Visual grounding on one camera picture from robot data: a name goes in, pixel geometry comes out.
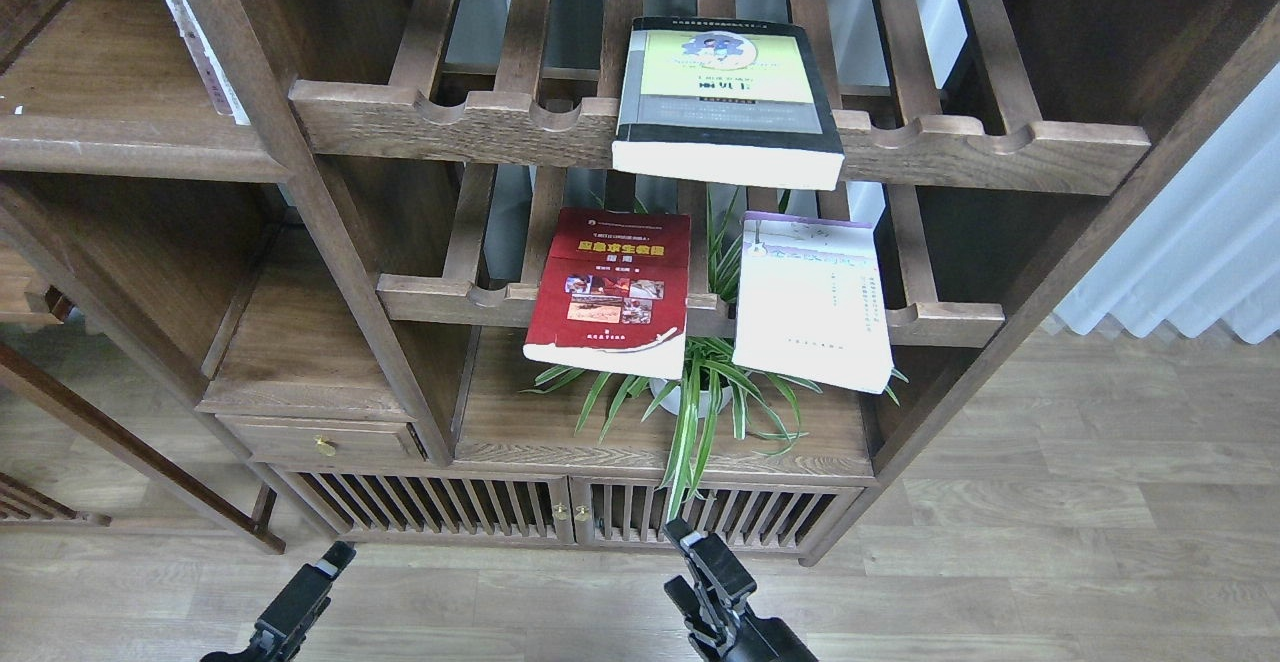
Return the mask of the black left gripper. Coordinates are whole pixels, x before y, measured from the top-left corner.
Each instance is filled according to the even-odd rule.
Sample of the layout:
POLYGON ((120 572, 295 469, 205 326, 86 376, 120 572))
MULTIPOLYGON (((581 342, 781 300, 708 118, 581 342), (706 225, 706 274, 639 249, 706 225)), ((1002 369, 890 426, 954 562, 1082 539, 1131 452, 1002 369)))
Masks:
POLYGON ((297 639, 312 627, 329 604, 329 590, 356 557, 353 545, 335 542, 314 565, 303 565, 259 617, 259 629, 243 650, 212 650, 201 662, 216 661, 292 661, 297 639))

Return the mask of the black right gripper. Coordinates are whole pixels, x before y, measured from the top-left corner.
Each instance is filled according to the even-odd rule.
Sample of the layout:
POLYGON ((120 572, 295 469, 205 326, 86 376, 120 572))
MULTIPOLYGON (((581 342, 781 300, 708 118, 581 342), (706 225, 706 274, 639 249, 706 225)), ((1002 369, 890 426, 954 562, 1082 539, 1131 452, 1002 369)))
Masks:
POLYGON ((664 530, 695 576, 694 584, 672 577, 664 590, 704 661, 817 659, 783 620, 754 613, 748 598, 756 580, 718 534, 695 531, 682 519, 672 519, 664 530))

